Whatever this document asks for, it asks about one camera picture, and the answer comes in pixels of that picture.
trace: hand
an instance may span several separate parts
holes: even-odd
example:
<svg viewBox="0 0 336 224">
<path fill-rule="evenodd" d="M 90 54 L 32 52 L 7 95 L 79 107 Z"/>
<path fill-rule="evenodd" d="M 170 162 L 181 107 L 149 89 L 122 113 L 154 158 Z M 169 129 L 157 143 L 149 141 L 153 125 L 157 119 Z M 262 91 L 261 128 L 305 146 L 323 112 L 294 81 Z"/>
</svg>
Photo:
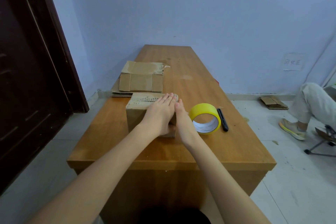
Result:
<svg viewBox="0 0 336 224">
<path fill-rule="evenodd" d="M 168 125 L 175 112 L 175 103 L 176 96 L 174 96 L 173 93 L 160 97 L 148 107 L 139 125 L 144 125 L 150 129 L 155 137 L 168 134 L 172 130 L 175 130 L 175 126 Z"/>
<path fill-rule="evenodd" d="M 188 148 L 194 143 L 195 139 L 201 139 L 201 137 L 198 135 L 193 122 L 185 111 L 182 99 L 179 99 L 178 102 L 175 103 L 175 112 L 178 132 L 183 144 Z"/>
</svg>

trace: door panel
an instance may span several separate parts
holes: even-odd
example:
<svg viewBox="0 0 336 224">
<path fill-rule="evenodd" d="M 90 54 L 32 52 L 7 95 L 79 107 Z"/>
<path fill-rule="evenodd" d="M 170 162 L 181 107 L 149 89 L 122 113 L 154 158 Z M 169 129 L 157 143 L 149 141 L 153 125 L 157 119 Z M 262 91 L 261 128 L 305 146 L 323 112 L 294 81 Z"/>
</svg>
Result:
<svg viewBox="0 0 336 224">
<path fill-rule="evenodd" d="M 0 193 L 71 114 L 28 6 L 12 1 L 0 0 Z"/>
</svg>

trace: forearm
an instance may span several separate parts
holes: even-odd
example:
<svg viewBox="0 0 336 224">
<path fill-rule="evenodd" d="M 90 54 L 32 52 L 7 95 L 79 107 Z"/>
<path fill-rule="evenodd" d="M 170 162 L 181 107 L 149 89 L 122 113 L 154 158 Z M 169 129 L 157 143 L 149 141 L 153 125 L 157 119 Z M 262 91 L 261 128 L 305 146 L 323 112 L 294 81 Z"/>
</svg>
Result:
<svg viewBox="0 0 336 224">
<path fill-rule="evenodd" d="M 210 192 L 226 224 L 270 224 L 199 135 L 187 146 L 203 172 Z"/>
<path fill-rule="evenodd" d="M 92 223 L 128 167 L 154 137 L 148 129 L 137 126 L 78 175 L 30 223 Z"/>
</svg>

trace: white tile floor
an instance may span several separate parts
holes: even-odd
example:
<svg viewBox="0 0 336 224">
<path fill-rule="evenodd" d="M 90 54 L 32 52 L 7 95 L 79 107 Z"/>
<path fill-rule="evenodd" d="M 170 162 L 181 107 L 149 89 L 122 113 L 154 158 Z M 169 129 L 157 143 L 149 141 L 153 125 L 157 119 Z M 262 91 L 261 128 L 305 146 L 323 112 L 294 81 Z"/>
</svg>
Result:
<svg viewBox="0 0 336 224">
<path fill-rule="evenodd" d="M 24 223 L 76 177 L 66 158 L 104 102 L 98 100 L 87 114 L 73 115 L 4 192 L 0 197 L 1 223 Z M 311 130 L 322 124 L 312 120 L 308 139 L 301 142 L 278 126 L 283 117 L 294 121 L 287 111 L 268 110 L 256 101 L 232 103 L 249 119 L 248 124 L 278 163 L 251 195 L 270 221 L 273 224 L 335 223 L 336 158 L 303 152 L 318 142 Z M 336 147 L 322 145 L 316 151 L 336 154 Z M 211 198 L 202 210 L 213 224 L 223 223 Z"/>
</svg>

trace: white cardboard core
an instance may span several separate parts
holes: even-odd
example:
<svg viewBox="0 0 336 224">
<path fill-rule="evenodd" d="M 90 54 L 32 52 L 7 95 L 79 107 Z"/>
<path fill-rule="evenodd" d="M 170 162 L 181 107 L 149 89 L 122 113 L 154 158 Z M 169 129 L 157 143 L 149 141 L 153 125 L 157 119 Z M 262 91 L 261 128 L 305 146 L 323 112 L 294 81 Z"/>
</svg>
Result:
<svg viewBox="0 0 336 224">
<path fill-rule="evenodd" d="M 213 116 L 213 119 L 208 123 L 198 123 L 196 121 L 192 121 L 196 131 L 199 133 L 209 133 L 214 131 L 218 127 L 218 120 L 216 116 Z"/>
</svg>

